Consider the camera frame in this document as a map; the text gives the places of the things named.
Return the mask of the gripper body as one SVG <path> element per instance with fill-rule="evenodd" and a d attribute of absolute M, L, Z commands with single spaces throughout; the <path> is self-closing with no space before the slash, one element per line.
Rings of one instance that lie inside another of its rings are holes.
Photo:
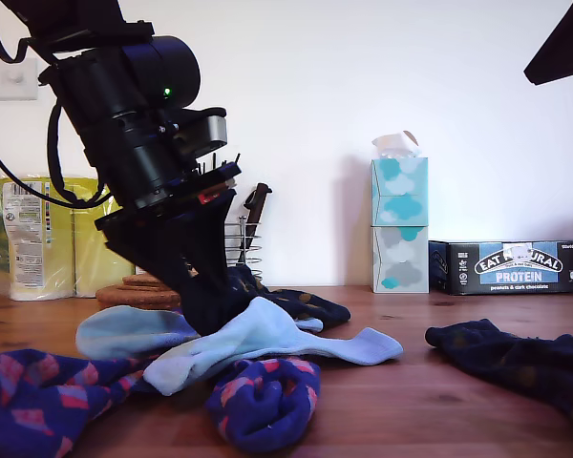
<path fill-rule="evenodd" d="M 85 154 L 120 210 L 160 219 L 177 243 L 196 243 L 199 195 L 229 188 L 235 162 L 204 173 L 198 160 L 227 143 L 224 112 L 105 112 L 85 118 Z"/>

